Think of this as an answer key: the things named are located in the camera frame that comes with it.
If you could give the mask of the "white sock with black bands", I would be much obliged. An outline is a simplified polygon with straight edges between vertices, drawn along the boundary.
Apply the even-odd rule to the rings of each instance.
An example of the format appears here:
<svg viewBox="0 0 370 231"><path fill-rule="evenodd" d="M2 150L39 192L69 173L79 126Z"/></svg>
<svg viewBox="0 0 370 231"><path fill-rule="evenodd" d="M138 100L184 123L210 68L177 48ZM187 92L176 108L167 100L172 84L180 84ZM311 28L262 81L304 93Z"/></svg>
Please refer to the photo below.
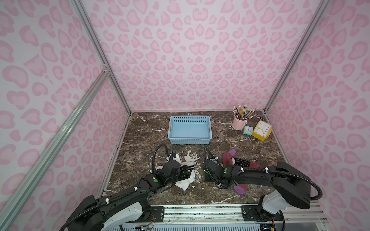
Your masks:
<svg viewBox="0 0 370 231"><path fill-rule="evenodd" d="M159 167L156 167L155 168L155 174L157 176L157 170L158 169L162 169L162 167L164 166L159 166ZM188 159L186 160L185 162L182 161L182 164L181 165L187 165L189 167L191 167L191 176L189 179L187 180L183 180L183 181L179 181L179 182L176 182L174 185L176 185L177 187L179 187L180 189L186 191L187 188L189 187L189 185L195 181L195 163L194 161Z"/></svg>

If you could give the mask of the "black striped sock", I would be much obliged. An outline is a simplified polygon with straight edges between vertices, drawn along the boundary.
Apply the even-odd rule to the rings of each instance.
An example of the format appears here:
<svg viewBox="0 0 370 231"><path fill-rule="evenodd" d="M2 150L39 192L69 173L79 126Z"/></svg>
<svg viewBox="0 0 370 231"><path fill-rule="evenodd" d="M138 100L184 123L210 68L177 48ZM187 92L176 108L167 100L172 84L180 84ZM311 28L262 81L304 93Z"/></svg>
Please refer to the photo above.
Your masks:
<svg viewBox="0 0 370 231"><path fill-rule="evenodd" d="M250 161L248 160L243 160L243 159L238 159L238 158L235 158L235 165L236 166L241 166L243 168L249 168L250 167Z"/></svg>

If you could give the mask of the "maroon purple sock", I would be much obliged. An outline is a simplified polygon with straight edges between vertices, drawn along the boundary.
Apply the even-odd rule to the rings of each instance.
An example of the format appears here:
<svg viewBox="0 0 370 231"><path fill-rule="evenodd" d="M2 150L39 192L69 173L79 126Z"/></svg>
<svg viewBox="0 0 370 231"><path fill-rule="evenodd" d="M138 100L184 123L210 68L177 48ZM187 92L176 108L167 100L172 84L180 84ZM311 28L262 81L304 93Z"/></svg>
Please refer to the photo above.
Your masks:
<svg viewBox="0 0 370 231"><path fill-rule="evenodd" d="M250 161L250 167L251 168L261 168L261 166L255 163L254 161ZM234 190L240 195L245 195L248 190L248 184L236 183L236 185L234 185Z"/></svg>
<svg viewBox="0 0 370 231"><path fill-rule="evenodd" d="M235 164L235 154L236 154L235 149L232 149L223 154L223 167Z"/></svg>

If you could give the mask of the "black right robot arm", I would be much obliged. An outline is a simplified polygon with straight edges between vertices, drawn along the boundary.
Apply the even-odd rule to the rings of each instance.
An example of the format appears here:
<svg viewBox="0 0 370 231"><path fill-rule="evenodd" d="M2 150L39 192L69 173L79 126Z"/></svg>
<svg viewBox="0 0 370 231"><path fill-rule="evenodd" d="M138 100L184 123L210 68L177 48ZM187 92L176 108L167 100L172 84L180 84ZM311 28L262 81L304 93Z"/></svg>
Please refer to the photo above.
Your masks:
<svg viewBox="0 0 370 231"><path fill-rule="evenodd" d="M242 184L261 185L275 190L262 195L255 209L260 219L267 219L282 209L295 207L310 209L311 201L322 198L321 188L308 176L285 162L274 167L221 166L214 159L207 158L202 166L205 179L220 189L229 189Z"/></svg>

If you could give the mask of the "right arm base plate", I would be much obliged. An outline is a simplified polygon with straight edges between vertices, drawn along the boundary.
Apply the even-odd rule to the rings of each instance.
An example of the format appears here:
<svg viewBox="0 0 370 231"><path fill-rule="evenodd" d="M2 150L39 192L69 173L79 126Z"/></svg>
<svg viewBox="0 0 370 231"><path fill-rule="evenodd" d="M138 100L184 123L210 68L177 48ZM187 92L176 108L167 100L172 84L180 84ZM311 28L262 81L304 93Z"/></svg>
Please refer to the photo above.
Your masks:
<svg viewBox="0 0 370 231"><path fill-rule="evenodd" d="M258 206L241 206L241 213L244 221L254 221L259 223L265 223L273 220L283 221L283 217L279 212L276 214L270 214Z"/></svg>

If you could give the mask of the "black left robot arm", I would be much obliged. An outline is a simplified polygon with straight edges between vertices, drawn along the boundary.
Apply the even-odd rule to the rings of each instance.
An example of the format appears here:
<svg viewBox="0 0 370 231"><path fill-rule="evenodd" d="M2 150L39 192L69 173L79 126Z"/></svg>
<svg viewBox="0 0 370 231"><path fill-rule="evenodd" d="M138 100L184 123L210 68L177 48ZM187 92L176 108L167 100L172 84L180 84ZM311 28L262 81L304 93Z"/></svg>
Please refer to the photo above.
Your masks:
<svg viewBox="0 0 370 231"><path fill-rule="evenodd" d="M176 182L189 179L192 171L192 167L181 165L172 159L162 168L141 178L136 185L119 193L98 199L92 195L88 196L78 205L60 230L101 231L108 226L110 218L135 203L142 207L142 213L133 221L146 218L150 210L147 199L165 191Z"/></svg>

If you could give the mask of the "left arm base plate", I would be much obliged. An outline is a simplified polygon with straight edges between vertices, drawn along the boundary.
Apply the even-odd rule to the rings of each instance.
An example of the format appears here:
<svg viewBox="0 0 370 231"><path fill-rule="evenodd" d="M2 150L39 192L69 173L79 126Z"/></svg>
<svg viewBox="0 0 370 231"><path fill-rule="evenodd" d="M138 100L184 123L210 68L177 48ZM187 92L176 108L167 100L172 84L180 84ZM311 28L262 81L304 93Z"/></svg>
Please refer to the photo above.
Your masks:
<svg viewBox="0 0 370 231"><path fill-rule="evenodd" d="M154 218L154 222L162 223L164 220L165 207L162 206L150 206L145 208L141 216L142 222L149 223Z"/></svg>

